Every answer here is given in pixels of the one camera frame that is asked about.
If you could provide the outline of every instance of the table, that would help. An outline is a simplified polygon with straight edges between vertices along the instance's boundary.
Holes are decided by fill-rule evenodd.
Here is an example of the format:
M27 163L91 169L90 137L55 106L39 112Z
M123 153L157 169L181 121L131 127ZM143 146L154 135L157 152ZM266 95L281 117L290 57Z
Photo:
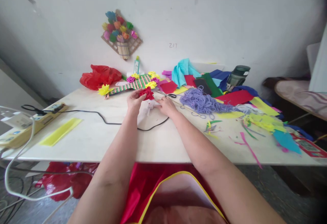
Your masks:
M105 117L107 122L121 123L127 112L126 98L129 94L129 91L121 92L111 96L108 100L104 100L96 91L82 87L65 96L58 102L67 104L69 110L98 111ZM160 98L161 96L161 94L156 94L155 92L155 97ZM202 119L198 116L193 116L187 109L177 109L200 131L205 130L209 118ZM144 116L143 114L146 110L147 102L142 102L138 117L139 128L149 129L167 118L157 109L152 110L149 117ZM83 119L83 121L55 146L47 147L38 145L38 142L73 117ZM234 143L234 141L242 143L240 132L245 131L242 127L241 120L235 118L220 119L217 115L215 115L215 117L216 119L223 120L218 125L223 131L214 133L219 138L218 140L209 137L212 143L234 164L255 165L256 160L253 158L248 147ZM19 160L100 162L118 129L119 125L106 125L95 113L64 113L35 135L27 146L26 151L19 157ZM258 141L251 138L247 133L245 137L262 165L320 165L305 152L302 152L302 155L294 152L282 152L282 150L276 146L276 141L273 136L261 128L258 128L257 131L264 134L266 137L258 135ZM138 140L139 146L136 158L138 162L191 162L180 136L170 119L150 131L138 131ZM6 159L12 159L17 153L17 149L9 150L5 152L3 156Z

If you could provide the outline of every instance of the white wall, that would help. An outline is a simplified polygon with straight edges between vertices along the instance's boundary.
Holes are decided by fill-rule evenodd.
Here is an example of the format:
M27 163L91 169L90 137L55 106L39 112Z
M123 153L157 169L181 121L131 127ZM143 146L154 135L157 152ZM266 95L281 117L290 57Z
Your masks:
M0 57L43 96L80 87L90 64L145 71L179 60L251 67L246 85L308 71L305 48L321 40L326 0L0 0ZM124 61L100 38L105 12L120 9L144 43ZM177 48L169 48L177 43Z

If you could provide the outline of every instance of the red bag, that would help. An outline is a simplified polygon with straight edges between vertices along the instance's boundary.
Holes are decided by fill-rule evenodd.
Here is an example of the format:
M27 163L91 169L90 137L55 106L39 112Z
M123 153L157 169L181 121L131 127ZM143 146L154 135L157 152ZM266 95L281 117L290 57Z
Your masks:
M49 172L73 172L73 171L87 171L90 173L94 173L98 168L98 163L63 163L63 162L50 162L47 171ZM80 198L86 188L88 187L90 181L92 180L92 176L85 173L77 173L77 174L62 174L62 175L50 175L44 174L42 177L42 182L46 193L52 194L56 192L60 192L69 187L73 187L73 197ZM54 201L62 201L68 198L70 192L64 192L51 198Z
M102 85L112 84L122 79L122 74L115 68L91 65L92 73L83 73L79 82L90 90L98 90Z

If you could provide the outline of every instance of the paper flower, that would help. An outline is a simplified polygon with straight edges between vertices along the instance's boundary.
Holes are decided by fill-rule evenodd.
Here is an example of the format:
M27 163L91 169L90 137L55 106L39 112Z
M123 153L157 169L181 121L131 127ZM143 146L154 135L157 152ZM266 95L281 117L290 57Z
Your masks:
M132 76L129 76L126 80L128 83L133 83L135 81L135 78Z
M104 37L106 40L109 40L110 32L105 31L105 33L103 34L103 37Z
M134 30L132 30L131 32L130 32L130 34L131 34L131 36L134 38L134 39L137 39L137 33L134 31Z
M124 42L123 36L122 35L117 35L117 41L123 43Z
M123 33L123 37L124 37L124 39L126 39L126 40L129 39L129 35L128 35L126 32Z
M130 23L129 21L126 23L126 26L127 26L127 28L129 29L129 30L132 30L133 29L133 24L132 23Z
M117 16L117 21L119 21L121 25L125 22L125 20L120 16Z
M139 79L140 78L140 75L138 75L138 74L132 74L131 77L134 77L136 79Z
M107 24L107 29L109 32L112 32L115 30L115 26L113 24Z
M157 83L155 81L151 81L150 83L147 83L145 87L150 87L151 89L154 89L157 86Z
M119 32L118 32L117 30L114 30L114 31L112 32L112 34L113 34L115 37L117 37L117 36L119 35Z
M140 91L140 96L146 94L146 97L144 100L154 100L153 92L151 91L151 88L148 86L144 90Z
M110 42L114 43L114 42L117 41L117 38L116 38L116 36L114 34L110 34L109 40L110 40Z
M109 21L115 21L116 20L116 14L113 13L112 11L108 11L106 13L106 16L108 17Z
M151 79L151 81L158 83L160 81L160 79L158 79L157 77L154 77L153 79Z
M121 32L126 32L127 28L126 28L125 26L121 26L121 27L119 28L119 30L120 30Z
M103 30L107 30L107 23L104 22L104 23L102 24L102 28L103 28Z
M105 96L106 94L108 94L109 93L109 85L107 84L107 85L102 85L102 87L101 88L99 88L99 95L102 95L102 96Z
M120 26L121 26L120 21L115 21L113 24L115 25L115 28L116 28L117 30L118 30L118 29L120 28Z

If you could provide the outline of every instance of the red paper flower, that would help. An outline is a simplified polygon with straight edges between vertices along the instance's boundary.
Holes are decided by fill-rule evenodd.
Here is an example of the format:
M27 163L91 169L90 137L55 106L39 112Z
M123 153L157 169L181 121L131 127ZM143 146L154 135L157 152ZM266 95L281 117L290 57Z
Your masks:
M146 89L140 91L140 96L146 94L146 97L144 100L154 100L153 92L151 91L150 86L148 86Z
M125 22L125 20L122 17L120 17L120 16L117 16L117 21L120 21L120 24L121 25L123 25L124 22Z

